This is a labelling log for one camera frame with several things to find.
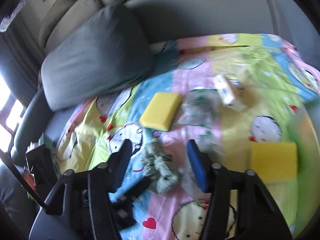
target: yellow sponge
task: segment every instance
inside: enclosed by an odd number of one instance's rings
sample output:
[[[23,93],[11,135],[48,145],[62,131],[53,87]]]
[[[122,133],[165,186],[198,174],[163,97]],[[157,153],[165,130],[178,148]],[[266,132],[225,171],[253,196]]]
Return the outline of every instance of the yellow sponge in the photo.
[[[147,128],[168,131],[180,102],[178,93],[156,93],[141,116],[140,123]]]
[[[297,145],[294,142],[252,143],[251,169],[264,183],[297,178]]]

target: bright window light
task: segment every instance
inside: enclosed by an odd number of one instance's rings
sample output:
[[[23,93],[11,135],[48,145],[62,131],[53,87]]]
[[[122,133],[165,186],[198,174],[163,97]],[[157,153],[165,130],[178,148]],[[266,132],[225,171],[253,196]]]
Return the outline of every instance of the bright window light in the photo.
[[[11,134],[2,125],[0,125],[0,138],[0,149],[6,152],[11,141]]]
[[[4,82],[3,78],[0,76],[0,111],[4,107],[10,96],[10,89],[7,84]]]
[[[7,126],[12,131],[14,131],[14,129],[17,126],[17,123],[20,120],[20,114],[21,114],[22,110],[23,110],[23,105],[18,100],[16,100],[13,107],[12,107],[12,110],[8,116],[7,123],[6,123]]]

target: curtain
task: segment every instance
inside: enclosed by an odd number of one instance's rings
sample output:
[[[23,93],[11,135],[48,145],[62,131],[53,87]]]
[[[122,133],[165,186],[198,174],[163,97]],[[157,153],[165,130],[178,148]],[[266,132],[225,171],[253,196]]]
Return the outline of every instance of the curtain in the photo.
[[[0,75],[24,106],[29,105],[37,92],[43,60],[44,53],[33,41],[18,14],[7,31],[0,33]]]

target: crumpled cloth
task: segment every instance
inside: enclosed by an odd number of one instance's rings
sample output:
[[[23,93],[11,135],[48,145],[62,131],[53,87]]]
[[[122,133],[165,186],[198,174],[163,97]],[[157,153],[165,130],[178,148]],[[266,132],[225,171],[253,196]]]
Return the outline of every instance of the crumpled cloth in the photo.
[[[152,139],[144,145],[141,163],[143,175],[152,179],[149,187],[152,192],[164,195],[179,182],[180,174],[172,168],[172,156],[163,150],[159,140]]]

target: window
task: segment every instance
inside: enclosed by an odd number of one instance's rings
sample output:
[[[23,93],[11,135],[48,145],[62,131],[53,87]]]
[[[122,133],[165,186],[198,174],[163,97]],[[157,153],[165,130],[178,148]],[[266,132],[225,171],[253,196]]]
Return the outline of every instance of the window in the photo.
[[[23,105],[11,94],[0,76],[0,149],[10,151],[10,144],[23,114]]]

